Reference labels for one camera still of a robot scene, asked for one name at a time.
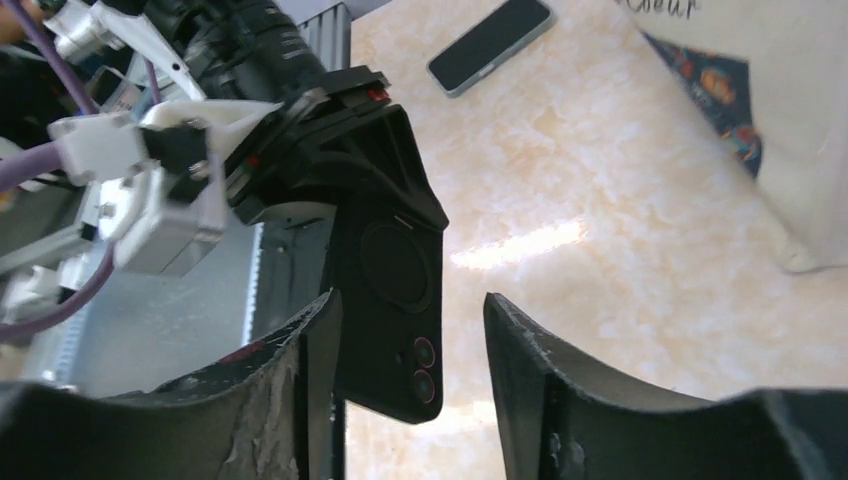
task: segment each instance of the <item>worn black plastic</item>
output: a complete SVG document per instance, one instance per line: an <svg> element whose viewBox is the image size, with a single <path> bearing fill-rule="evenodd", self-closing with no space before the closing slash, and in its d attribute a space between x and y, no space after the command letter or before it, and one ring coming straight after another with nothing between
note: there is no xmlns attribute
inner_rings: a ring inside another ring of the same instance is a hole
<svg viewBox="0 0 848 480"><path fill-rule="evenodd" d="M713 403L601 363L501 295L484 316L509 480L848 478L848 392Z"/></svg>
<svg viewBox="0 0 848 480"><path fill-rule="evenodd" d="M209 166L206 175L196 175L193 167L208 164L206 132L202 128L179 125L162 130L141 129L144 145L150 158L159 160L168 172L167 198L185 205L194 202L209 185Z"/></svg>
<svg viewBox="0 0 848 480"><path fill-rule="evenodd" d="M342 300L150 393L92 399L0 384L0 478L317 480Z"/></svg>

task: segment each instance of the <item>marble tabletop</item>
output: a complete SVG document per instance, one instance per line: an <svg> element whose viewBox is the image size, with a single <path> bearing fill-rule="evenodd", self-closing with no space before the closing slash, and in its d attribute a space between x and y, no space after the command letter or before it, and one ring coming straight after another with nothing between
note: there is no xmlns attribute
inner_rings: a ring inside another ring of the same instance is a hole
<svg viewBox="0 0 848 480"><path fill-rule="evenodd" d="M392 82L451 225L442 414L408 426L351 407L349 478L504 478L490 291L681 392L848 385L848 271L776 266L753 182L613 0L551 0L551 31L441 93L427 61L501 1L394 0L353 25L354 64Z"/></svg>

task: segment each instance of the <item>smartphone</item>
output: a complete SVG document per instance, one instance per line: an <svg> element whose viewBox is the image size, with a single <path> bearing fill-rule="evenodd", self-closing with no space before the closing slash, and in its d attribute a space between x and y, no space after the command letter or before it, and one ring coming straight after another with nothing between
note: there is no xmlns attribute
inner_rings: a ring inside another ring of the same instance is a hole
<svg viewBox="0 0 848 480"><path fill-rule="evenodd" d="M427 64L447 96L461 95L542 33L555 16L539 0L507 0Z"/></svg>

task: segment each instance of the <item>robotic arm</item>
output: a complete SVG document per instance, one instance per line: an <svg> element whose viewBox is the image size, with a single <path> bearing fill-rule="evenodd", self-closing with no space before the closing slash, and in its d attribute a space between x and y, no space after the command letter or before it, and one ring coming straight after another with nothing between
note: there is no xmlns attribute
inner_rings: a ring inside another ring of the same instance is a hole
<svg viewBox="0 0 848 480"><path fill-rule="evenodd" d="M385 77L326 71L267 0L110 1L88 14L60 36L63 55L86 42L131 46L190 99L139 124L119 113L50 127L68 177L103 184L111 264L182 275L217 243L227 207L245 224L289 230L330 217L312 276L318 291L344 298L343 321L337 348L311 348L338 352L333 391L405 422L435 418L448 220Z"/></svg>

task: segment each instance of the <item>cable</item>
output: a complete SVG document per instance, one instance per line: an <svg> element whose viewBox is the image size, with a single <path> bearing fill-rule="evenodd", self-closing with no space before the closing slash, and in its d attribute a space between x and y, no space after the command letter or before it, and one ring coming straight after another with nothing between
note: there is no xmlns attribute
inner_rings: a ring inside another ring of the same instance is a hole
<svg viewBox="0 0 848 480"><path fill-rule="evenodd" d="M41 52L41 55L47 59L47 63L50 64L50 67L53 68L53 71L56 72L56 75L62 80L62 84L65 85L65 89L74 99L74 101L79 105L82 113L86 115L95 115L98 113L97 105L94 104L94 100L92 100L91 96L85 89L85 85L82 84L79 78L77 78L76 74L74 74L73 70L62 60L62 57L59 56L59 53L56 51L56 48L53 46L53 42L44 34L41 30L41 27L35 23L32 17L29 16L29 13L24 8L23 4L20 0L2 0L3 5L15 15L15 18L18 20L18 23L23 27L24 31L29 35L30 39L35 43L35 46L38 47L38 50Z"/></svg>
<svg viewBox="0 0 848 480"><path fill-rule="evenodd" d="M0 343L6 343L9 340L18 337L35 335L36 333L43 332L48 328L59 325L67 320L71 315L78 312L85 306L85 304L94 298L97 292L103 288L106 280L108 280L112 275L112 272L115 269L115 265L113 263L114 260L112 258L113 255L114 247L113 244L110 243L106 247L106 253L103 257L103 261L100 263L100 266L97 267L97 270L91 278L85 282L85 285L83 285L77 293L71 295L70 298L62 302L56 310L40 317L27 318L21 323L0 326Z"/></svg>
<svg viewBox="0 0 848 480"><path fill-rule="evenodd" d="M15 15L18 23L29 35L38 50L47 59L50 67L56 72L59 79L65 85L65 89L79 105L80 110L86 115L96 115L98 108L94 104L85 86L76 77L73 70L65 63L56 52L53 42L41 31L35 20L21 5L20 0L2 0L3 5ZM0 192L9 190L17 185L31 180L39 175L58 170L62 167L61 158L56 146L52 143L31 148L15 155L12 158L0 162ZM0 326L0 343L8 342L14 338L35 335L36 333L52 328L64 322L82 307L103 288L103 285L115 270L114 263L115 246L109 243L106 246L105 256L97 270L85 282L76 293L62 302L56 310L35 318L25 318L14 325Z"/></svg>
<svg viewBox="0 0 848 480"><path fill-rule="evenodd" d="M0 162L0 192L61 167L59 150L52 142L6 157Z"/></svg>
<svg viewBox="0 0 848 480"><path fill-rule="evenodd" d="M147 78L150 82L150 92L153 94L153 104L162 103L162 92L159 90L159 82L156 80L156 67L150 60L144 60L144 67L147 69Z"/></svg>

